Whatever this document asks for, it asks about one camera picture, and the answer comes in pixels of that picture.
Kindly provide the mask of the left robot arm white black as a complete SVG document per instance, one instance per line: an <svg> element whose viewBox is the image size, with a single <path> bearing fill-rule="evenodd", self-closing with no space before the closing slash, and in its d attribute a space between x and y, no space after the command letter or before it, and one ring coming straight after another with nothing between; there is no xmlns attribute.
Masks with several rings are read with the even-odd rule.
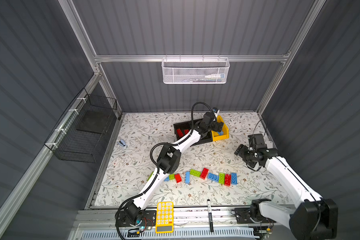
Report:
<svg viewBox="0 0 360 240"><path fill-rule="evenodd" d="M143 211L147 208L155 191L164 179L176 172L182 153L211 131L222 131L224 124L218 121L220 110L211 108L204 102L196 102L192 106L191 113L194 112L196 105L204 105L208 108L202 120L195 122L194 116L191 115L191 127L187 134L174 143L158 143L151 149L150 159L156 166L154 174L138 195L130 197L120 204L115 214L116 227L119 226L120 213L123 213L133 225L138 225L143 218Z"/></svg>

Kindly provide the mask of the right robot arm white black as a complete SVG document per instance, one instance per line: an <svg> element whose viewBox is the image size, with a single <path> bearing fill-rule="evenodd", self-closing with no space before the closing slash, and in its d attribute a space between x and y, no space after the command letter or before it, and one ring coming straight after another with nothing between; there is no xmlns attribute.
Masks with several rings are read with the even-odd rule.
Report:
<svg viewBox="0 0 360 240"><path fill-rule="evenodd" d="M330 240L337 237L338 206L324 199L291 168L276 149L259 149L239 145L235 155L241 157L250 169L256 165L270 172L292 199L295 210L283 207L269 199L253 200L250 219L261 223L271 219L290 229L297 240Z"/></svg>

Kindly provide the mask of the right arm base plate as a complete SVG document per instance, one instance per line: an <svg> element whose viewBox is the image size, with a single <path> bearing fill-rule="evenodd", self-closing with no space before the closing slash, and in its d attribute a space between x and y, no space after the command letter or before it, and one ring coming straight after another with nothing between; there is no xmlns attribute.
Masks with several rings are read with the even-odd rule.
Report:
<svg viewBox="0 0 360 240"><path fill-rule="evenodd" d="M275 222L262 216L257 216L250 207L234 208L231 214L236 217L238 224L260 224L266 223L273 225Z"/></svg>

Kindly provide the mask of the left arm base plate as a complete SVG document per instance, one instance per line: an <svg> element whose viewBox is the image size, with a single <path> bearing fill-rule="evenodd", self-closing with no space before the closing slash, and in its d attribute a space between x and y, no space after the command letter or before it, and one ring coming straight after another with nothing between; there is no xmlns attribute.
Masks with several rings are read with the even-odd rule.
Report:
<svg viewBox="0 0 360 240"><path fill-rule="evenodd" d="M122 210L117 218L117 225L119 227L154 227L156 219L156 210L144 210L132 219Z"/></svg>

